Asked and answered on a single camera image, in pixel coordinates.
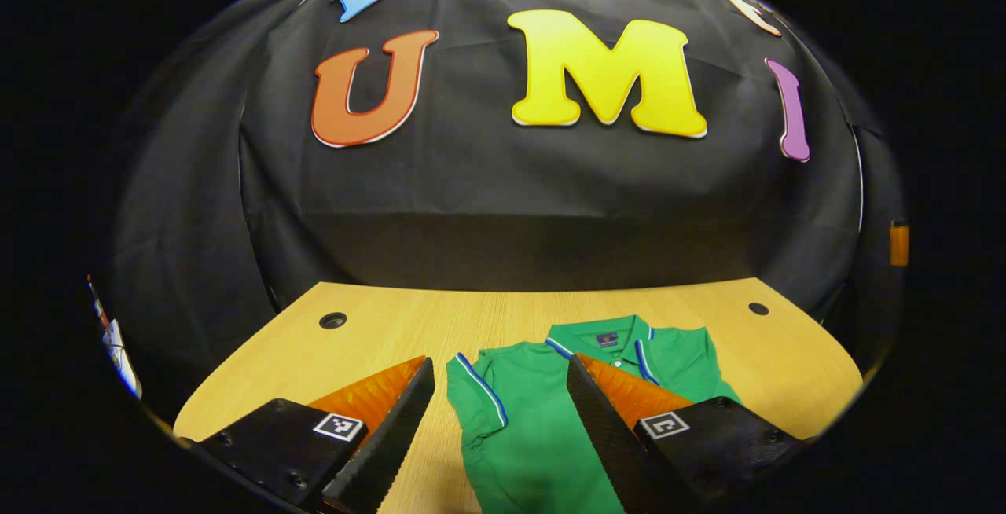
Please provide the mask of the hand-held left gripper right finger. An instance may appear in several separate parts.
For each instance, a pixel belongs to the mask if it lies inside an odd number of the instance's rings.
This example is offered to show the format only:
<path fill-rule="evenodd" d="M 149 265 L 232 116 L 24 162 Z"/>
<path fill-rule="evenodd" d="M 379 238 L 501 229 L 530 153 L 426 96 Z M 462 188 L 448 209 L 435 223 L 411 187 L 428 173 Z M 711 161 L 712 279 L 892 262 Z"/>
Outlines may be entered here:
<path fill-rule="evenodd" d="M 567 391 L 628 513 L 711 513 L 815 442 L 730 397 L 690 402 L 583 354 Z"/>

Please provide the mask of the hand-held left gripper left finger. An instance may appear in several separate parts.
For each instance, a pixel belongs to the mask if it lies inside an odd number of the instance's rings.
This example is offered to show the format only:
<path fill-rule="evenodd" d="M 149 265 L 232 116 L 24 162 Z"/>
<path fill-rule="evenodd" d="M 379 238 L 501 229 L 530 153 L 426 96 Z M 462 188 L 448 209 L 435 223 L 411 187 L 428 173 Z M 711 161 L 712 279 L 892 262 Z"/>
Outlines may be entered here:
<path fill-rule="evenodd" d="M 310 404 L 276 397 L 183 445 L 281 513 L 375 513 L 435 391 L 421 355 Z"/>

